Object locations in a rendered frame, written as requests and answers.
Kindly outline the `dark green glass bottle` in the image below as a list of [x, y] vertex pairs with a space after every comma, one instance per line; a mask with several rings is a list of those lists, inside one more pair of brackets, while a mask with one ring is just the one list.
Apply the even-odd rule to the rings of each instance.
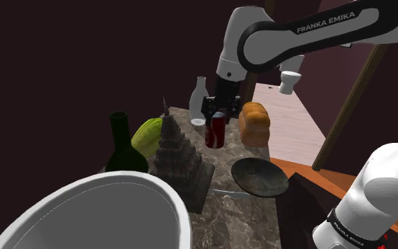
[[105, 171], [132, 170], [147, 173], [146, 158], [131, 144], [128, 116], [117, 111], [110, 115], [110, 124], [115, 150], [105, 166]]

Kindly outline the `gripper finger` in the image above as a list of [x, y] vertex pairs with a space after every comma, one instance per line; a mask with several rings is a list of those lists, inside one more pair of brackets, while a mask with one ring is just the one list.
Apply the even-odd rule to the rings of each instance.
[[241, 110], [242, 98], [240, 96], [235, 96], [230, 108], [230, 118], [238, 118]]
[[202, 100], [201, 113], [207, 120], [210, 120], [217, 112], [215, 96], [204, 96]]

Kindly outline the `white toilet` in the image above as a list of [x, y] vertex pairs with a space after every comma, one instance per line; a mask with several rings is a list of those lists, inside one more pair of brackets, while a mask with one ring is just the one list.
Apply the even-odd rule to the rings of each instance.
[[293, 87], [300, 80], [301, 74], [299, 70], [303, 63], [305, 56], [297, 55], [287, 59], [280, 64], [279, 70], [281, 72], [281, 84], [279, 86], [279, 92], [286, 95], [291, 95]]

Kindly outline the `yellow-green ribbed squash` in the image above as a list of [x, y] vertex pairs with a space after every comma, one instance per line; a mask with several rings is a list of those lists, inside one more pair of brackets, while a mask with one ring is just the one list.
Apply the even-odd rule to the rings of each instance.
[[151, 118], [146, 120], [131, 138], [131, 145], [136, 150], [134, 153], [139, 160], [144, 160], [156, 153], [161, 139], [163, 120]]

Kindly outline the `dark robot stand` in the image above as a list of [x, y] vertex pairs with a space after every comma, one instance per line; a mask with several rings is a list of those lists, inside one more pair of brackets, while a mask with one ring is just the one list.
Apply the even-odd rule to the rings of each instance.
[[320, 225], [340, 199], [298, 173], [288, 179], [288, 189], [276, 198], [281, 249], [317, 249], [314, 227]]

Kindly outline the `brown door frame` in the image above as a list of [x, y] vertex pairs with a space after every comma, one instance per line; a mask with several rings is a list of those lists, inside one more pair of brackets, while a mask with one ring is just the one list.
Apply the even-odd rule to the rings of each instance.
[[329, 134], [312, 165], [312, 169], [314, 171], [320, 171], [324, 167], [330, 153], [332, 152], [332, 149], [341, 136], [346, 123], [348, 122], [357, 103], [363, 95], [367, 85], [372, 79], [372, 76], [384, 57], [388, 47], [389, 45], [374, 45], [370, 51], [369, 56], [366, 59], [360, 74], [358, 75], [358, 78], [356, 79], [346, 101], [336, 117], [334, 125], [330, 129]]

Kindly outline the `red soda can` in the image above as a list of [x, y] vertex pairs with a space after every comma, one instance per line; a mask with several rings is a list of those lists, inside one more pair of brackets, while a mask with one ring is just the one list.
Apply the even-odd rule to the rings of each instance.
[[226, 114], [216, 112], [210, 125], [206, 128], [205, 145], [211, 149], [219, 149], [224, 146], [226, 133]]

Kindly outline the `brown bread loaf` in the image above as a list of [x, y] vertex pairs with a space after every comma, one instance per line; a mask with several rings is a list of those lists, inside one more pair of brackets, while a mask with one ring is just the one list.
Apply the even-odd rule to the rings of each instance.
[[245, 103], [238, 117], [240, 140], [245, 146], [262, 148], [269, 143], [270, 119], [264, 106], [257, 102]]

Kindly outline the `silver knife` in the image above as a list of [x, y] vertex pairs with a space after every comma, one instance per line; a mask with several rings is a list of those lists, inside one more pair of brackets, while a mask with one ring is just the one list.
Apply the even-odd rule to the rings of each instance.
[[246, 193], [246, 192], [233, 192], [233, 191], [227, 191], [227, 190], [217, 190], [217, 189], [209, 189], [208, 191], [209, 194], [217, 194], [217, 195], [225, 195], [229, 196], [232, 198], [248, 198], [251, 196], [251, 194]]

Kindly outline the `dark grey plate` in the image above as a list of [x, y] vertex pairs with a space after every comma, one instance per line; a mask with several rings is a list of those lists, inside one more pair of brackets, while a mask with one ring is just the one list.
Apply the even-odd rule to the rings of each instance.
[[231, 166], [238, 186], [255, 197], [272, 198], [288, 189], [287, 175], [274, 163], [262, 158], [241, 158]]

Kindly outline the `clear glass bottle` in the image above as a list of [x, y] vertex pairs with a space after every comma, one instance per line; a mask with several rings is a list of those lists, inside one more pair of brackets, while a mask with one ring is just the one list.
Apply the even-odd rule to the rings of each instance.
[[201, 112], [201, 107], [204, 97], [208, 95], [209, 94], [206, 89], [206, 77], [198, 76], [196, 87], [193, 90], [189, 100], [189, 118], [190, 122], [194, 126], [202, 126], [206, 123], [206, 118]]

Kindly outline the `grey stone temple figure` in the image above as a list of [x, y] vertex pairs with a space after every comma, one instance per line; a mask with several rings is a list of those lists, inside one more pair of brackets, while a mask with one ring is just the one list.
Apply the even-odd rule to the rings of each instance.
[[214, 171], [215, 166], [202, 160], [165, 106], [161, 139], [151, 174], [178, 193], [187, 211], [201, 214]]

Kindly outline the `large white bowl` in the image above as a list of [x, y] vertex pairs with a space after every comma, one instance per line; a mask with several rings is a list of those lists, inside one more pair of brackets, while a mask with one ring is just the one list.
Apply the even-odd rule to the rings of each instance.
[[21, 214], [0, 249], [192, 249], [184, 202], [148, 173], [115, 171], [73, 182]]

